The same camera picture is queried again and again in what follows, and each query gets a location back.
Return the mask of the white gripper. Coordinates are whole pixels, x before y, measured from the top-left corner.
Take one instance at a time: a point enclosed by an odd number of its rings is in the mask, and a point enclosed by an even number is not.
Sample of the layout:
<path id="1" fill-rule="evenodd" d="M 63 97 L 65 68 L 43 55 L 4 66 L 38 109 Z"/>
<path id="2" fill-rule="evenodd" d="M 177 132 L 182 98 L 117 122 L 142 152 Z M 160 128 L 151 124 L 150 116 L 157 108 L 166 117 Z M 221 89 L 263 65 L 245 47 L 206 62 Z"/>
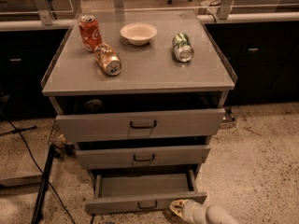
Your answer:
<path id="1" fill-rule="evenodd" d="M 206 207 L 194 200 L 174 200 L 169 208 L 189 224 L 206 224 Z"/>

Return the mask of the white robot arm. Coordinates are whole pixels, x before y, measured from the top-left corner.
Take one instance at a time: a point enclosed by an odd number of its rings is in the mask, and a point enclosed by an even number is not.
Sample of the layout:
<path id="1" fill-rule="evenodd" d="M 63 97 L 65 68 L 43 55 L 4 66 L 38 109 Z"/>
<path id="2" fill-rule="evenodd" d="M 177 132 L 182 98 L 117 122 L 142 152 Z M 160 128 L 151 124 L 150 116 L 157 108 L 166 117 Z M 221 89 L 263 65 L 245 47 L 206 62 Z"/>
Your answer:
<path id="1" fill-rule="evenodd" d="M 194 200 L 175 200 L 170 210 L 188 224 L 240 224 L 222 207 L 204 206 Z"/>

